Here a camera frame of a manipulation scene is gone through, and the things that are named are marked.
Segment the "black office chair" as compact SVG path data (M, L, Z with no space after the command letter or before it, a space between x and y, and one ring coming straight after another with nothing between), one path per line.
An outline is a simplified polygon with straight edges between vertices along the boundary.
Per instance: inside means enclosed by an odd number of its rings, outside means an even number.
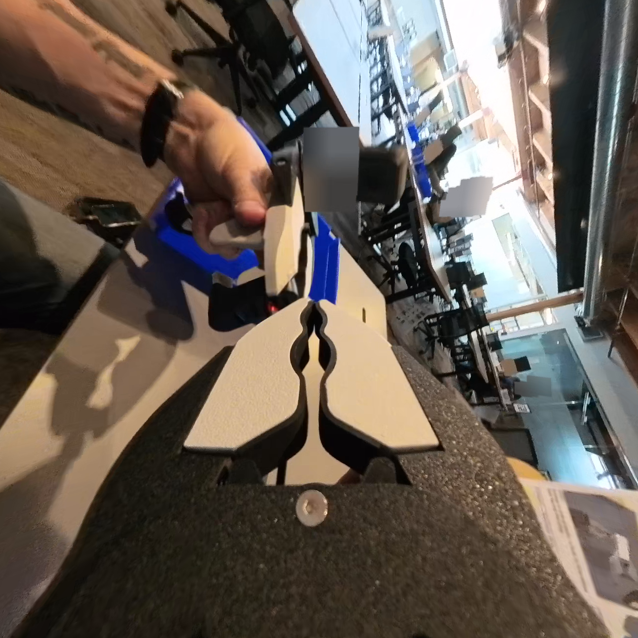
M227 68L235 112L241 116L243 106L255 108L261 95L274 99L274 82L286 68L297 71L294 37L287 35L268 1L213 1L212 4L221 10L228 27L227 36L184 1L165 1L164 8L172 18L184 13L214 43L199 49L173 50L171 59L179 67L184 66L187 58L201 58L216 61L221 69Z

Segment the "person's left hand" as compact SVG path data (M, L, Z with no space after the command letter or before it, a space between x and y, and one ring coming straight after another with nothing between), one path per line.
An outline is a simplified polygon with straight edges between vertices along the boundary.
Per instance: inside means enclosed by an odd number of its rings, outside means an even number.
M209 236L230 219L244 227L263 225L272 173L257 143L231 111L196 89L178 104L164 162L182 182L196 243L235 259L238 249L213 244Z

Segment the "silver ceiling pipe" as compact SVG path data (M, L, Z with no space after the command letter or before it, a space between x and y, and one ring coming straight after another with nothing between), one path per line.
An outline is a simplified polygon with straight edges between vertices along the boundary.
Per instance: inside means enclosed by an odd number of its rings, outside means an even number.
M603 303L606 261L618 206L637 56L637 2L606 1L587 223L583 319L596 320Z

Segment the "black wristwatch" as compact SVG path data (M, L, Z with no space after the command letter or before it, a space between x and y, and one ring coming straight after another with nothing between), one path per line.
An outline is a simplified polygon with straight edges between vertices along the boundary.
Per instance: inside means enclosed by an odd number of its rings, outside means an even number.
M166 162L166 147L173 159L183 159L191 151L192 131L184 124L174 126L179 109L186 95L197 86L187 80L163 79L146 100L140 125L139 151L146 167L152 168L157 162Z

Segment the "person's left forearm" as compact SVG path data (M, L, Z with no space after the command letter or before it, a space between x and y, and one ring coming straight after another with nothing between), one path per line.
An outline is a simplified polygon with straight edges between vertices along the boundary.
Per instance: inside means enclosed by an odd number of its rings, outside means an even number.
M70 1L1 2L1 89L139 151L149 96L172 71Z

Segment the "blue plastic bin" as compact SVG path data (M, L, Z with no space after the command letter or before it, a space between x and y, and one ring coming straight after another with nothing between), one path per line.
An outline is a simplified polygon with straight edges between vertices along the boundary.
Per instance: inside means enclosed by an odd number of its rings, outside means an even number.
M238 121L257 143L269 163L276 152L271 152L242 119ZM225 259L221 255L205 252L192 234L192 215L184 188L175 179L164 197L164 201L153 214L155 232L169 247L186 257L211 276L213 283L234 286L234 281L245 270L260 267L264 270L264 250L239 250L235 259ZM328 224L315 213L313 226L302 232L302 246L299 259L299 273L275 297L275 303L283 307L299 298L308 297L314 301L322 299L335 303L338 296L340 242Z

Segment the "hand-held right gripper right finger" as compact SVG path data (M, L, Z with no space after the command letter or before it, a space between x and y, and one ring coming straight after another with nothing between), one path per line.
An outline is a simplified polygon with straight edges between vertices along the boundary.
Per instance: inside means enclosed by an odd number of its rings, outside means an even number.
M387 339L326 300L318 312L329 352L322 379L326 416L379 450L437 449L440 441Z

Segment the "black floor box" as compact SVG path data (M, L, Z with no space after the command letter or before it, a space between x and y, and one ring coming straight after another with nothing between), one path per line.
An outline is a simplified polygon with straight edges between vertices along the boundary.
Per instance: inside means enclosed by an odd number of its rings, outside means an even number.
M84 196L74 201L75 219L106 241L124 241L143 218L130 202Z

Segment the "printed instruction board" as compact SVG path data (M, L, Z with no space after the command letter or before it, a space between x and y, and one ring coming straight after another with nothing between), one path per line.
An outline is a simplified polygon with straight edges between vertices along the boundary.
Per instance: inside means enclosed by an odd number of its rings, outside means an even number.
M508 458L546 539L611 637L637 636L637 490Z

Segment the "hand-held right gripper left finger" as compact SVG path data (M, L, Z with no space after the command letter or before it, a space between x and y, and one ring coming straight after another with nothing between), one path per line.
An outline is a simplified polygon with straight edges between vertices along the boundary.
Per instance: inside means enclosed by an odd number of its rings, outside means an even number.
M282 426L300 404L302 374L293 346L305 334L299 299L253 327L235 344L186 437L184 448L238 452Z

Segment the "black usb hub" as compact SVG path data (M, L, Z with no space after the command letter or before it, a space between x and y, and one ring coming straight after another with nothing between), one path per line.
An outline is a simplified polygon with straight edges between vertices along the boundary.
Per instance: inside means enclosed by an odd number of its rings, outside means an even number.
M264 277L231 287L213 283L208 323L217 332L229 332L263 322L280 309L274 299L267 297Z

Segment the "wooden top desk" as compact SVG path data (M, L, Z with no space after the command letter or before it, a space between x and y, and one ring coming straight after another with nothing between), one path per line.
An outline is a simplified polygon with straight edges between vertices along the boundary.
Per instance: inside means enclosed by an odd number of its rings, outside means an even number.
M296 1L290 25L323 102L338 126L358 130L371 146L368 14L363 1Z
M415 168L415 161L412 153L415 143L411 140L405 123L402 123L402 128L404 144L408 152L408 174L410 176L410 186L413 190L416 206L415 213L413 214L414 220L411 222L415 254L422 268L427 270L429 277L433 282L436 294L440 298L444 299L445 302L451 303L452 291L449 284L449 278L447 277L442 246L435 230L429 222L426 214L426 201L421 196L421 192L419 190L419 174Z

